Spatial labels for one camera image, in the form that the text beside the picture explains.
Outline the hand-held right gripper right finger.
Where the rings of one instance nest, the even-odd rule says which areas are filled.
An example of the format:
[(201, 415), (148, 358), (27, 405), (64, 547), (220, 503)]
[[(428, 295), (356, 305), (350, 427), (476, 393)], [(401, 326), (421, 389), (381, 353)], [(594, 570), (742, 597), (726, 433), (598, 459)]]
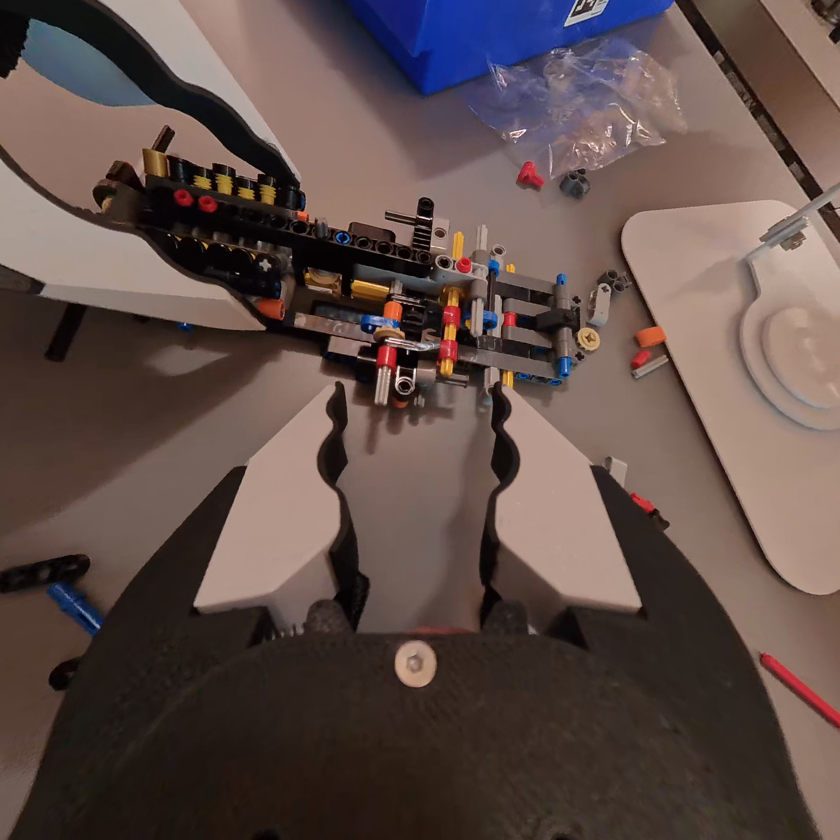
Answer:
[(491, 393), (497, 487), (480, 544), (480, 624), (499, 602), (520, 604), (535, 632), (571, 606), (638, 614), (641, 596), (593, 463), (513, 389)]

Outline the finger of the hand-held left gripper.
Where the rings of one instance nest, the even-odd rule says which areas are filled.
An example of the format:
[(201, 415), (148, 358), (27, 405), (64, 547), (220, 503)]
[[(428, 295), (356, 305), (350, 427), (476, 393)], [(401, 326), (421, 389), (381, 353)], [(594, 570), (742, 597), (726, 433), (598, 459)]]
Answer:
[(185, 273), (148, 237), (56, 199), (2, 150), (4, 291), (226, 331), (266, 331), (224, 287)]
[(154, 104), (194, 119), (279, 185), (301, 189), (298, 169), (181, 2), (26, 1), (25, 16), (85, 41)]

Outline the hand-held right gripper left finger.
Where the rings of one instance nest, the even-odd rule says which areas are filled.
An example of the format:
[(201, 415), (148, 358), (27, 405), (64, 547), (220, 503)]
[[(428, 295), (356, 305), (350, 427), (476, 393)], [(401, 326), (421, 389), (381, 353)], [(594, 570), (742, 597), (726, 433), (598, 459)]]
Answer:
[(349, 505), (345, 389), (325, 387), (248, 460), (194, 608), (263, 607), (280, 631), (302, 629), (311, 604), (336, 602), (357, 629), (370, 581)]

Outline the multicoloured lego chassis assembly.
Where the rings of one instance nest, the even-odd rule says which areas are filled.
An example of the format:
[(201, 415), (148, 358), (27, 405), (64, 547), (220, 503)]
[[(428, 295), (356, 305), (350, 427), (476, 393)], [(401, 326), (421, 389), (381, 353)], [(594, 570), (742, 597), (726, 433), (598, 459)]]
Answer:
[(320, 342), (374, 387), (374, 404), (421, 408), (436, 385), (562, 386), (584, 359), (584, 305), (556, 280), (518, 274), (501, 245), (448, 246), (448, 225), (421, 197), (408, 244), (383, 227), (335, 227), (307, 212), (300, 189), (229, 165), (169, 153), (164, 126), (142, 172), (115, 161), (92, 188), (100, 215), (142, 233), (176, 266), (231, 291), (268, 329)]

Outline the black and red lego connector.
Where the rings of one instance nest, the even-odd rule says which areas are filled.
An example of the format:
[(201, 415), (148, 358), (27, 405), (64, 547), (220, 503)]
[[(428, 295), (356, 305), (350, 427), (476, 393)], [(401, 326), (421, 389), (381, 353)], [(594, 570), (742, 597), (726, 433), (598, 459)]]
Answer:
[(637, 493), (630, 494), (631, 499), (646, 513), (648, 519), (653, 522), (657, 528), (659, 528), (662, 532), (667, 531), (669, 528), (669, 521), (664, 518), (661, 511), (656, 507), (656, 505), (648, 500), (645, 497), (638, 495)]

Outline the blue lego pin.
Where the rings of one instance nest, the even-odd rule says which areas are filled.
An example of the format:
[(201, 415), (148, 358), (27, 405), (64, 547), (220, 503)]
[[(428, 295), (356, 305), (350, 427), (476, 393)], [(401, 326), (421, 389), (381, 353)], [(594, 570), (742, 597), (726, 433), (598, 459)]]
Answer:
[(75, 585), (57, 582), (50, 585), (46, 593), (51, 601), (87, 634), (95, 636), (99, 632), (103, 614)]

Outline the red lego axle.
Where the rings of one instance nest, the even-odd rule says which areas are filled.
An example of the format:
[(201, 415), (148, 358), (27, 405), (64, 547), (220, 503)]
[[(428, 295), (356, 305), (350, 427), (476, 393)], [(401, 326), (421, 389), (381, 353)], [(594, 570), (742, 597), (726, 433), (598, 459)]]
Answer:
[(834, 708), (798, 676), (783, 666), (777, 658), (762, 652), (759, 654), (759, 663), (772, 677), (777, 679), (823, 720), (835, 729), (839, 729), (839, 710)]

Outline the white stand base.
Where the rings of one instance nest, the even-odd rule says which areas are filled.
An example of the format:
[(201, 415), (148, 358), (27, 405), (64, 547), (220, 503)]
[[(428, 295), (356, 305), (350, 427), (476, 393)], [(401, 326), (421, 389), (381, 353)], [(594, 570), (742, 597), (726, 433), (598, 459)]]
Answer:
[(625, 260), (775, 572), (838, 592), (838, 243), (778, 201), (637, 213)]

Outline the blue plastic storage bin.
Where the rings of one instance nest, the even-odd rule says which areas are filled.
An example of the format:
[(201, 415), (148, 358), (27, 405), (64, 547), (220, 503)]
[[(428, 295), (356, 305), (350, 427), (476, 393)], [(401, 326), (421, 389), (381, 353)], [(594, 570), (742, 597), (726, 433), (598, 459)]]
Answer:
[(348, 1), (423, 95), (664, 13), (672, 1)]

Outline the clear plastic bag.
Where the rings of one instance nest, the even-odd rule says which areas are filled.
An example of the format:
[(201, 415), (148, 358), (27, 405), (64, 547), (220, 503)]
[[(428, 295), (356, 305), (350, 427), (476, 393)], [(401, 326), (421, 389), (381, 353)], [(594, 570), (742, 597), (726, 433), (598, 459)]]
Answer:
[(600, 170), (688, 131), (676, 75), (616, 35), (515, 66), (491, 62), (463, 92), (507, 156), (550, 180)]

